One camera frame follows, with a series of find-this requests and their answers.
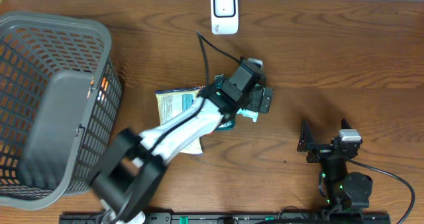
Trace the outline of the mint green snack packet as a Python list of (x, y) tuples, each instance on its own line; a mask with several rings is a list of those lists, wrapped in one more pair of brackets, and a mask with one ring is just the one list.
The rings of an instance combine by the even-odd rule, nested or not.
[(248, 118), (252, 119), (254, 122), (257, 122), (258, 116), (259, 116), (259, 112), (251, 111), (251, 110), (248, 110), (248, 109), (239, 109), (237, 111), (237, 114), (242, 115), (243, 117), (248, 117)]

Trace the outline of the teal mouthwash bottle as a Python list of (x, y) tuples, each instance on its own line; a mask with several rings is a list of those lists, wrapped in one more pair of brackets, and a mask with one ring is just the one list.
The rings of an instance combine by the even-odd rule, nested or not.
[[(225, 79), (225, 75), (224, 74), (216, 75), (214, 77), (214, 81), (216, 83), (216, 87), (218, 87), (218, 88), (222, 87), (222, 84), (224, 82), (224, 79)], [(234, 129), (235, 124), (236, 124), (235, 119), (231, 119), (231, 120), (227, 121), (226, 123), (223, 123), (220, 126), (218, 126), (216, 128), (216, 130), (217, 131), (229, 131), (229, 130)]]

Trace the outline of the white snack bag blue edges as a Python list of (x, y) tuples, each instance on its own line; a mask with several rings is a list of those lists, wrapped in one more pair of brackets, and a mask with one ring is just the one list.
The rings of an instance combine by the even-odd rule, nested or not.
[(200, 90), (200, 87), (193, 87), (156, 91), (160, 124), (168, 122), (190, 108)]

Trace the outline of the orange candy bar wrapper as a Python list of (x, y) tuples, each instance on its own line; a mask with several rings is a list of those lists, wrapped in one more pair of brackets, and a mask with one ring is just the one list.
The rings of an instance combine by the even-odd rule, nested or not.
[(197, 89), (203, 89), (205, 87), (206, 87), (205, 85), (200, 85), (200, 84), (195, 85), (195, 88), (197, 88)]

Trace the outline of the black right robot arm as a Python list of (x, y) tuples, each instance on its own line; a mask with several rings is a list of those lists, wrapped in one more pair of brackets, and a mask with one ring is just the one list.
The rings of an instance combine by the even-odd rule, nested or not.
[(363, 210), (369, 207), (373, 181), (360, 172), (349, 172), (347, 162), (358, 155), (362, 137), (346, 119), (338, 135), (327, 144), (317, 144), (306, 121), (302, 122), (298, 152), (306, 152), (308, 163), (319, 163), (319, 191), (328, 199), (332, 212)]

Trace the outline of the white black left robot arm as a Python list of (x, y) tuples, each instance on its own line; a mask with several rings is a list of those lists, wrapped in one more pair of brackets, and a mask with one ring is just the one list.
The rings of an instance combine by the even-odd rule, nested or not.
[(254, 84), (244, 91), (225, 81), (203, 88), (193, 105), (168, 122), (141, 132), (122, 130), (101, 155), (87, 182), (107, 205), (111, 223), (144, 220), (143, 209), (158, 189), (168, 164), (194, 140), (233, 119), (239, 109), (267, 113), (269, 87)]

